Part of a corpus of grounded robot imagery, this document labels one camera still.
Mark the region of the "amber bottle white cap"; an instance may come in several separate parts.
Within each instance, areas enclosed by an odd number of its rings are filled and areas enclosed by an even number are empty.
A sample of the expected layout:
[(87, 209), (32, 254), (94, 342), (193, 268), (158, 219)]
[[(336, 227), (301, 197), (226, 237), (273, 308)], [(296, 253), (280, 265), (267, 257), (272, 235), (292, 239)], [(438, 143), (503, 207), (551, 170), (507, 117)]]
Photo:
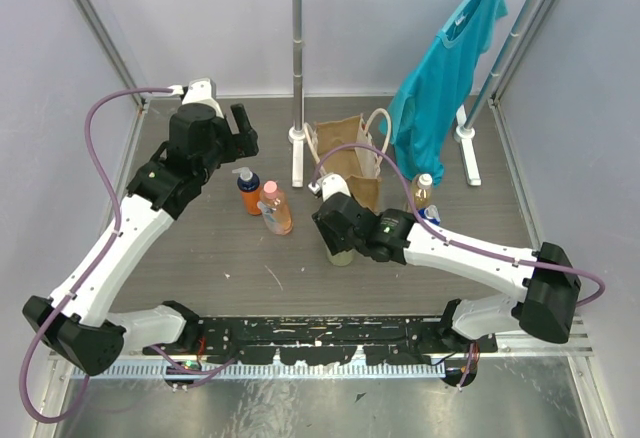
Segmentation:
[(424, 212), (431, 205), (433, 187), (433, 177), (429, 173), (417, 174), (411, 182), (410, 198), (404, 210), (411, 212), (411, 205), (414, 205), (418, 212)]

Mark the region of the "green bottle cream cap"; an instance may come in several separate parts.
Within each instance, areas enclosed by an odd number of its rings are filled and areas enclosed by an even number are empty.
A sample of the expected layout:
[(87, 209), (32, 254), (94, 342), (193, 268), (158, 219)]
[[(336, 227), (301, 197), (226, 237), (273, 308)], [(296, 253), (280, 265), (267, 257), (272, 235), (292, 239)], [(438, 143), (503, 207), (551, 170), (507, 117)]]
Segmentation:
[(348, 266), (353, 262), (354, 256), (355, 256), (355, 253), (353, 250), (332, 254), (331, 251), (327, 249), (327, 259), (334, 266), (338, 266), (338, 267)]

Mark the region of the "pink cap clear bottle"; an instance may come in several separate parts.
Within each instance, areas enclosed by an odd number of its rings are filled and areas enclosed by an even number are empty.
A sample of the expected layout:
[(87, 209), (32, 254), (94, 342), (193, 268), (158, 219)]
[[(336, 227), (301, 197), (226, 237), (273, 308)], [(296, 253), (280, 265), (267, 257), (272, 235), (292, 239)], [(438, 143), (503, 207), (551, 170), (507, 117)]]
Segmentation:
[(259, 196), (258, 208), (267, 228), (274, 234), (284, 236), (292, 231), (293, 218), (285, 192), (276, 181), (264, 183)]

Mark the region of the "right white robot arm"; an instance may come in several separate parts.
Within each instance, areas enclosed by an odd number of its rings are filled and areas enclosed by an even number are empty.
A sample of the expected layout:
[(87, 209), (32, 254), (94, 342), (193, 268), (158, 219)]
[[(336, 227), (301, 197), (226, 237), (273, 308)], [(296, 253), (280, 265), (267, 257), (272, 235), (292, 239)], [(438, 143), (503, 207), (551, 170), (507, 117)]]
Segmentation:
[(557, 245), (503, 247), (425, 226), (398, 209), (376, 214), (343, 193), (324, 201), (312, 219), (333, 255), (355, 250), (376, 262), (439, 269), (496, 290), (447, 303), (437, 334), (449, 351), (516, 330), (553, 344), (569, 339), (581, 282)]

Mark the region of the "blue pump bottle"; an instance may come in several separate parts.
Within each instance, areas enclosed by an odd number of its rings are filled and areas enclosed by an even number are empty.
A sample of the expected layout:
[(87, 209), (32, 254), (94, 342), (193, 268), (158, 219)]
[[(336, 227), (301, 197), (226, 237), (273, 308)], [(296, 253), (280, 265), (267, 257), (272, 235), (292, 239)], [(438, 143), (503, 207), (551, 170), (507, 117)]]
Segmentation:
[(249, 167), (240, 167), (232, 171), (237, 176), (236, 184), (240, 191), (244, 207), (249, 215), (259, 216), (261, 182), (259, 176)]

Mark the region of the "orange bottle blue cap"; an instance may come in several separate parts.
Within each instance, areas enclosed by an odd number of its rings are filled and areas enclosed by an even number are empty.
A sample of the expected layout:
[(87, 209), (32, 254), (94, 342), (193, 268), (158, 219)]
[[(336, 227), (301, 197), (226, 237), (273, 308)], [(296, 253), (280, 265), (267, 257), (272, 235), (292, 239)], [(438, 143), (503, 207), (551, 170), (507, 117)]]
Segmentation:
[(426, 208), (420, 209), (419, 214), (425, 221), (431, 224), (439, 225), (441, 223), (439, 211), (433, 204), (427, 206)]

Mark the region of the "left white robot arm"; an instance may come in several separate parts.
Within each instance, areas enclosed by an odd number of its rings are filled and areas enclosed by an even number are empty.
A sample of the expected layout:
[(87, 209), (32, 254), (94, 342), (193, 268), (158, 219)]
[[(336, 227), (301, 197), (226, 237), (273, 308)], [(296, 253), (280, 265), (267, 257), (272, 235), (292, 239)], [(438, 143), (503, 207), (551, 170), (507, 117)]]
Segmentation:
[(49, 297), (32, 296), (24, 305), (43, 343), (85, 374), (99, 375), (119, 356), (153, 345), (168, 345), (178, 354), (198, 347), (200, 318), (175, 301), (129, 313), (110, 308), (151, 245), (211, 175), (223, 164), (257, 155), (258, 134), (244, 106), (232, 105), (231, 113), (236, 132), (210, 105), (181, 105), (169, 120), (167, 140), (128, 184), (111, 228)]

